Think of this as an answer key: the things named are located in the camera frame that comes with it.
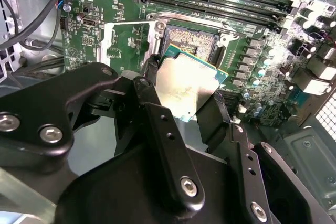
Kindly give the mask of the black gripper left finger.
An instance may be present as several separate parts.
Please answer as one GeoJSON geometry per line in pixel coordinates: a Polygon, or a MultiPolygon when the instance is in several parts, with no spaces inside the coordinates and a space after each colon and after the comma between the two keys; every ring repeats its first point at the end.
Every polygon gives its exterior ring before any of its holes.
{"type": "Polygon", "coordinates": [[[184,143],[151,80],[123,80],[96,62],[1,98],[5,149],[1,165],[42,173],[58,170],[73,146],[74,132],[98,119],[89,103],[100,94],[112,100],[109,115],[116,118],[117,132],[126,145],[121,154],[141,144],[184,143]]]}

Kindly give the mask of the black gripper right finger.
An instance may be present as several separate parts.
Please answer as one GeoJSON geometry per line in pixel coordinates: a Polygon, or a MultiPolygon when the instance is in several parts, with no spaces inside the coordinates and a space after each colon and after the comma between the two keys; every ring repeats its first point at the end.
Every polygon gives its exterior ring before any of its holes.
{"type": "Polygon", "coordinates": [[[206,194],[223,205],[213,220],[224,223],[332,223],[279,153],[265,142],[251,144],[233,123],[216,91],[197,111],[202,141],[212,153],[225,144],[224,172],[216,178],[204,168],[206,194]]]}

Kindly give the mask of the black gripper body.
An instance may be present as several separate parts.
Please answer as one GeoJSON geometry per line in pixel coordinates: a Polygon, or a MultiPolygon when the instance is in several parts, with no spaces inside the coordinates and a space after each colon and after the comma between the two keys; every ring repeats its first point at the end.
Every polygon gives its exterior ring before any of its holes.
{"type": "Polygon", "coordinates": [[[77,178],[57,223],[249,223],[232,164],[182,142],[141,144],[77,178]]]}

